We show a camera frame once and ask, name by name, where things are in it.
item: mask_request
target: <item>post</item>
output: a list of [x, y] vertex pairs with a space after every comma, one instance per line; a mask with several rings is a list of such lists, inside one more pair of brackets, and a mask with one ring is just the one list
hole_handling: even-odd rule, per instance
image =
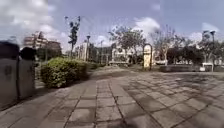
[[48, 58], [47, 45], [48, 45], [48, 41], [46, 42], [46, 46], [45, 46], [45, 61], [47, 61], [47, 58]]
[[100, 42], [101, 46], [100, 46], [100, 64], [102, 64], [102, 60], [103, 60], [103, 41]]
[[210, 32], [212, 35], [212, 43], [213, 43], [213, 48], [212, 48], [212, 72], [214, 72], [214, 65], [215, 65], [215, 54], [214, 54], [214, 50], [215, 50], [215, 31], [211, 31]]

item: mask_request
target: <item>sign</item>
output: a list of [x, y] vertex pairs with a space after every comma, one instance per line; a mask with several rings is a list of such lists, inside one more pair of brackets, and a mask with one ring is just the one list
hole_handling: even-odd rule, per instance
[[152, 48], [150, 45], [144, 47], [144, 68], [150, 68], [151, 66], [151, 55]]

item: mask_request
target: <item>light pole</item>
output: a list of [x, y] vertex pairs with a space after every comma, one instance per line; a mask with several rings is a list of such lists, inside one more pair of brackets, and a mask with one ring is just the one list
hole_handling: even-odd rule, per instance
[[102, 60], [103, 60], [103, 42], [104, 40], [100, 42], [100, 64], [102, 64]]
[[206, 37], [205, 34], [209, 33], [210, 35], [212, 35], [212, 72], [214, 71], [214, 65], [215, 65], [215, 55], [214, 55], [214, 51], [215, 51], [215, 31], [203, 31], [203, 38]]
[[213, 64], [213, 67], [215, 65], [215, 55], [214, 55], [214, 52], [215, 52], [215, 31], [211, 31], [210, 34], [212, 35], [212, 42], [213, 42], [213, 48], [212, 48], [212, 64]]
[[86, 36], [87, 38], [87, 46], [86, 46], [86, 61], [89, 61], [89, 51], [90, 51], [90, 45], [89, 45], [89, 39], [90, 39], [90, 35]]

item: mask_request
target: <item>hedge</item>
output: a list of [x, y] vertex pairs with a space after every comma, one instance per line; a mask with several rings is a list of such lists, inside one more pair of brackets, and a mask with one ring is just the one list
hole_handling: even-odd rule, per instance
[[54, 58], [41, 66], [41, 79], [48, 88], [68, 86], [75, 81], [86, 79], [87, 63], [65, 58]]

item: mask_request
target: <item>pavement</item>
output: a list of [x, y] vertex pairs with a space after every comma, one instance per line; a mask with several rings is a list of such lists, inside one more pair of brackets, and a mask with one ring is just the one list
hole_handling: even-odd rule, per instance
[[223, 76], [127, 71], [90, 79], [0, 112], [0, 128], [224, 128]]

